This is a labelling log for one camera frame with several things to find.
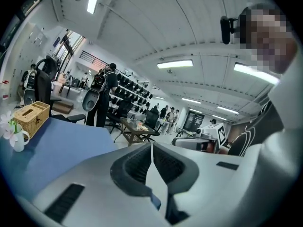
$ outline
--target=backpack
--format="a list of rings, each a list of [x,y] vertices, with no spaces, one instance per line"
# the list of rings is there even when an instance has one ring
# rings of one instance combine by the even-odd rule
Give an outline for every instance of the backpack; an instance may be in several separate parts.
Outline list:
[[[95,76],[94,82],[93,82],[93,88],[97,89],[99,92],[108,91],[108,75],[115,73],[114,71],[108,71],[108,72],[101,72],[101,74],[97,74]]]

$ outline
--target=black pants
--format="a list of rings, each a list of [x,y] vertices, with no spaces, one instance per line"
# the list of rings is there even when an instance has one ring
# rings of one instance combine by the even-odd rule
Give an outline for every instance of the black pants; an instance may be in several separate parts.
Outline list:
[[[94,126],[94,118],[97,112],[97,127],[104,127],[109,105],[109,96],[100,95],[95,107],[89,111],[86,119],[86,125]]]

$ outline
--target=white cup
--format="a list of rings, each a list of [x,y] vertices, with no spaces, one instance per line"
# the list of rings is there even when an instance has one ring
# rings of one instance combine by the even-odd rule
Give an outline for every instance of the white cup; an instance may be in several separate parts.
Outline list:
[[[15,146],[14,146],[14,150],[16,152],[21,152],[24,150],[24,146],[29,142],[29,133],[27,133],[26,131],[22,130],[22,125],[21,124],[17,124],[17,134],[15,134],[18,138],[18,141],[15,142]],[[24,136],[23,134],[25,134],[28,138],[28,140],[26,142],[24,142]]]

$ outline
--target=black shirt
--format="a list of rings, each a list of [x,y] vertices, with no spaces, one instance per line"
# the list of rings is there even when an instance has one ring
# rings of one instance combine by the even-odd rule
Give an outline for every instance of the black shirt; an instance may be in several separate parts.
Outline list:
[[[161,113],[160,113],[160,118],[163,119],[165,117],[165,115],[166,115],[166,112],[167,112],[166,108],[162,108],[161,109]]]

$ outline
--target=black vent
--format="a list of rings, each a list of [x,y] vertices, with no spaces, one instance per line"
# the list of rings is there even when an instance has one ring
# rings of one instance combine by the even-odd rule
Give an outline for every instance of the black vent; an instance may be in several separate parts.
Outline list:
[[[83,190],[84,186],[74,183],[69,185],[69,187],[65,189],[56,201],[45,211],[45,215],[54,221],[61,223]]]

